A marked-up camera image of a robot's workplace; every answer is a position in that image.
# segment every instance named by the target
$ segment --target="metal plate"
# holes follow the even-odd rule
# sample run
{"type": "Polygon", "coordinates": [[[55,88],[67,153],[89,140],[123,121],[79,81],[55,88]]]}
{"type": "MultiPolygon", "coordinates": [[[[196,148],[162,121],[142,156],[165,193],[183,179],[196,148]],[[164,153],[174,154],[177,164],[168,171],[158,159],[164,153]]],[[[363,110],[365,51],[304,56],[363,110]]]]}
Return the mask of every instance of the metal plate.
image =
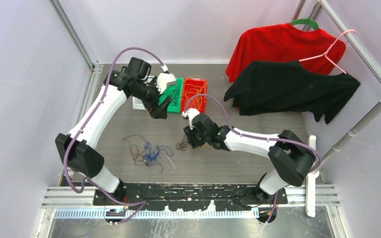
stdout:
{"type": "Polygon", "coordinates": [[[278,208],[266,226],[256,219],[132,219],[109,226],[103,219],[54,219],[50,238],[88,234],[87,238],[333,238],[326,208],[317,207],[315,218],[304,207],[278,208]]]}
{"type": "MultiPolygon", "coordinates": [[[[204,211],[210,203],[215,204],[215,211],[248,211],[249,205],[259,205],[255,197],[254,184],[177,184],[177,183],[126,183],[127,201],[147,201],[144,210],[204,211]]],[[[287,204],[285,189],[278,193],[278,204],[287,204]]],[[[96,191],[93,205],[116,205],[96,191]]]]}

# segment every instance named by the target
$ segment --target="metal rod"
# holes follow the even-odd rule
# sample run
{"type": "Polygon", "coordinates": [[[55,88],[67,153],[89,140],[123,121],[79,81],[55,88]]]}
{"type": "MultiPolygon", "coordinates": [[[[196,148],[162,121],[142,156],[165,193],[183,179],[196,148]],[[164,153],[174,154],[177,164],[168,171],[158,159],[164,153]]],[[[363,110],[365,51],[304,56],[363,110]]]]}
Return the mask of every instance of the metal rod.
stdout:
{"type": "Polygon", "coordinates": [[[320,170],[331,155],[338,153],[358,132],[366,127],[381,113],[381,103],[378,102],[361,120],[349,130],[322,158],[322,164],[315,170],[320,170]]]}
{"type": "MultiPolygon", "coordinates": [[[[345,24],[341,21],[335,11],[331,8],[327,0],[320,0],[320,3],[325,10],[325,12],[329,15],[335,25],[341,32],[349,30],[345,24]]],[[[373,75],[378,79],[379,83],[381,83],[381,67],[378,63],[371,57],[369,52],[362,46],[362,44],[356,39],[353,33],[345,34],[348,42],[360,56],[360,58],[364,61],[367,67],[372,71],[373,75]]]]}
{"type": "Polygon", "coordinates": [[[303,7],[305,6],[306,0],[300,0],[299,5],[297,5],[296,11],[294,12],[292,21],[296,20],[300,16],[300,12],[302,12],[303,7]]]}
{"type": "MultiPolygon", "coordinates": [[[[321,10],[322,10],[322,5],[320,5],[320,0],[317,0],[315,5],[313,5],[312,11],[310,12],[308,18],[316,21],[317,18],[319,17],[319,14],[320,14],[321,10]]],[[[303,27],[303,31],[309,31],[310,28],[311,28],[310,26],[305,25],[303,27]]]]}
{"type": "Polygon", "coordinates": [[[61,20],[62,24],[64,25],[66,31],[68,32],[69,36],[71,37],[72,41],[74,42],[76,48],[79,50],[79,53],[84,58],[84,61],[87,63],[88,67],[90,69],[93,69],[94,63],[91,59],[90,55],[87,53],[87,50],[85,49],[83,43],[81,42],[80,38],[78,37],[78,34],[76,33],[71,21],[69,20],[68,16],[66,15],[64,8],[62,7],[59,0],[49,0],[50,4],[53,6],[56,14],[58,14],[59,19],[61,20]]]}

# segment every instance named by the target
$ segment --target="gray floor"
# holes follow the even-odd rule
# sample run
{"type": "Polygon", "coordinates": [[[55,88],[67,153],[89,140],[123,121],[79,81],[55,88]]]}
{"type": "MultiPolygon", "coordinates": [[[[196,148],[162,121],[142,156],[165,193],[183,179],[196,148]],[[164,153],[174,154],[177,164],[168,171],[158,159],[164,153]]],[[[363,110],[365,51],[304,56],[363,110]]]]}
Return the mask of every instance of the gray floor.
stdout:
{"type": "MultiPolygon", "coordinates": [[[[231,83],[225,74],[225,64],[169,64],[169,71],[176,77],[201,75],[208,81],[208,94],[222,102],[225,91],[231,83]]],[[[107,75],[109,66],[105,65],[102,78],[107,75]]],[[[161,72],[154,65],[151,75],[161,72]]],[[[233,126],[251,132],[271,134],[284,129],[295,132],[303,141],[307,140],[304,120],[300,113],[273,113],[257,116],[239,116],[231,101],[223,103],[233,126]]],[[[226,120],[215,101],[208,99],[205,113],[218,125],[225,125],[226,120]]],[[[132,98],[113,115],[102,133],[97,151],[105,158],[105,165],[124,182],[188,182],[188,183],[256,183],[260,177],[273,169],[272,163],[257,155],[245,152],[218,151],[213,148],[195,149],[189,146],[186,151],[175,149],[177,142],[183,138],[183,128],[187,121],[179,114],[170,113],[166,120],[152,119],[147,111],[132,109],[132,98]],[[168,156],[175,168],[161,153],[159,165],[152,167],[136,166],[131,157],[128,145],[123,138],[141,134],[152,147],[169,146],[173,156],[168,156]]],[[[144,148],[144,141],[133,137],[132,143],[144,148]]]]}

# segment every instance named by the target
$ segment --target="black mounting plate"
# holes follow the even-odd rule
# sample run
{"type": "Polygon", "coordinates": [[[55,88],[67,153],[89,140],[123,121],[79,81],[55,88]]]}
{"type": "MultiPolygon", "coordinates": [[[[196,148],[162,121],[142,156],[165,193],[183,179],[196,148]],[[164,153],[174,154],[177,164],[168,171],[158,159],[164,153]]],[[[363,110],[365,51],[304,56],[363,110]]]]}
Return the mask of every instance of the black mounting plate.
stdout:
{"type": "MultiPolygon", "coordinates": [[[[254,195],[255,184],[125,183],[125,187],[127,196],[124,201],[146,200],[147,205],[143,209],[148,211],[164,211],[167,205],[170,211],[204,211],[211,201],[214,202],[216,211],[247,211],[251,210],[249,205],[259,205],[259,200],[254,195]]],[[[95,206],[117,205],[101,196],[99,191],[95,195],[95,206]]],[[[285,189],[278,192],[277,203],[288,203],[285,189]]]]}

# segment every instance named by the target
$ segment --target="clothing rack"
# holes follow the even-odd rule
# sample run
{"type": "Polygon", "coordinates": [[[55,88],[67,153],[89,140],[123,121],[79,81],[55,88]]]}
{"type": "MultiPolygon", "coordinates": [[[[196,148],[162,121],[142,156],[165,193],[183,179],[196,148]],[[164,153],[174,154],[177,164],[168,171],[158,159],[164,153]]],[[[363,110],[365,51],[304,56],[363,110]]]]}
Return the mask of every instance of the clothing rack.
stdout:
{"type": "MultiPolygon", "coordinates": [[[[293,15],[293,20],[299,18],[299,15],[306,3],[306,0],[300,0],[296,11],[293,15]]],[[[312,20],[317,20],[321,11],[324,10],[326,14],[332,19],[335,25],[341,32],[348,30],[342,20],[338,17],[332,7],[329,5],[327,0],[317,0],[309,14],[309,18],[312,20]]],[[[304,26],[303,30],[308,31],[310,26],[304,26]]],[[[369,52],[363,47],[363,45],[357,40],[353,33],[347,33],[344,35],[350,45],[354,48],[363,62],[367,65],[373,75],[381,84],[381,67],[369,54],[369,52]]],[[[322,169],[325,162],[333,155],[338,153],[353,137],[357,135],[364,127],[366,127],[373,119],[375,119],[381,113],[381,100],[372,108],[370,111],[361,118],[355,126],[353,126],[332,148],[324,155],[322,158],[322,164],[313,172],[317,172],[322,169]]]]}

